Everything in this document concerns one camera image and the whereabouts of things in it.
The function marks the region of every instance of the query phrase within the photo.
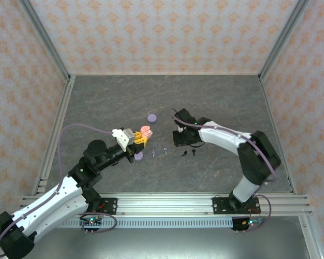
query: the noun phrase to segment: small purple object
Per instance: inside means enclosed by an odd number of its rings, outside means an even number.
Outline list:
[[[143,159],[143,153],[142,152],[139,152],[138,154],[135,154],[134,155],[134,159],[135,161],[140,161],[141,159]]]
[[[149,114],[147,116],[147,121],[150,123],[155,123],[157,121],[157,116],[155,114]]]

